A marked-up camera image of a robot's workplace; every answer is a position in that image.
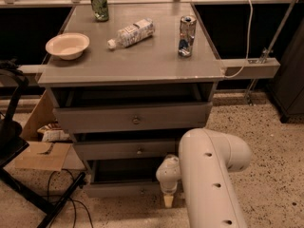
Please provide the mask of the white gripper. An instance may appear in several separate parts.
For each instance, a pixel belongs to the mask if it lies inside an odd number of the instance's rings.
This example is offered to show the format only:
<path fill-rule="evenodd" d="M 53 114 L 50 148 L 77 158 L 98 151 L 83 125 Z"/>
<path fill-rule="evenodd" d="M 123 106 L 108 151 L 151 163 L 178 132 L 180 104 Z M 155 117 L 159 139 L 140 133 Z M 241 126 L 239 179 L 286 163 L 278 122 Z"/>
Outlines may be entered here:
<path fill-rule="evenodd" d="M 174 200 L 173 194 L 177 191 L 178 181 L 181 179 L 179 158 L 175 155 L 167 155 L 156 172 L 156 178 L 164 193 L 164 206 L 171 208 Z"/>

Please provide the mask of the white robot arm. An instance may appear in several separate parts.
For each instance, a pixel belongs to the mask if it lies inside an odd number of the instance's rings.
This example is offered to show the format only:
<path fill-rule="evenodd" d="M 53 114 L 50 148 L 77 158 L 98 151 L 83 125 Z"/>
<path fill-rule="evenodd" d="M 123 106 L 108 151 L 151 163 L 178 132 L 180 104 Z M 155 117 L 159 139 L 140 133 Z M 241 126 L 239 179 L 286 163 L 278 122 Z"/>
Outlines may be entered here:
<path fill-rule="evenodd" d="M 166 207 L 182 183 L 190 228 L 247 228 L 229 178 L 252 157 L 241 138 L 195 128 L 180 139 L 179 154 L 168 155 L 156 172 Z"/>

